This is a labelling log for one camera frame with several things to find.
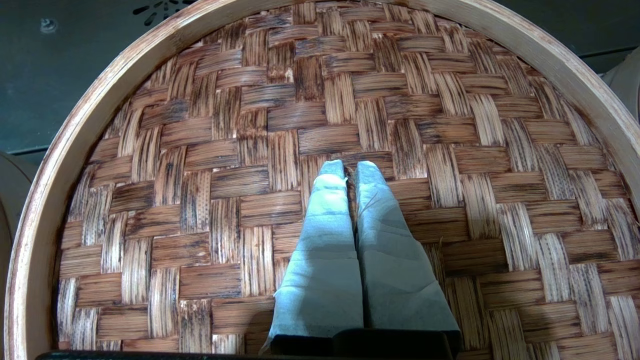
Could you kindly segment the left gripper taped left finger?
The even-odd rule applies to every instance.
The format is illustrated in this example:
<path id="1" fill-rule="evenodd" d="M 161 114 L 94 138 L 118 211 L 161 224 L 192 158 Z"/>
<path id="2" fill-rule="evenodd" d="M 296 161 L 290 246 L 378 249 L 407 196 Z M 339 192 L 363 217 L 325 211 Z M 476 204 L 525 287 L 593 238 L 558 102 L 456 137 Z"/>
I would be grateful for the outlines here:
<path id="1" fill-rule="evenodd" d="M 313 181 L 301 234 L 274 294 L 263 351 L 326 353 L 335 335 L 364 327 L 361 268 L 341 160 Z"/>

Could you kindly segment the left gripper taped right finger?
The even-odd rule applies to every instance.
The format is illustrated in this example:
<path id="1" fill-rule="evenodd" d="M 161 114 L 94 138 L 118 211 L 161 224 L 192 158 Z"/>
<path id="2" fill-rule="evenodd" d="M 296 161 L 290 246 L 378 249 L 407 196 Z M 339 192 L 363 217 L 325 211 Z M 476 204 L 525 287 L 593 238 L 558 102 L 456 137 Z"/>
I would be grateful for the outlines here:
<path id="1" fill-rule="evenodd" d="M 357 164 L 355 190 L 356 247 L 368 325 L 375 330 L 438 332 L 459 351 L 462 333 L 430 259 L 374 162 Z"/>

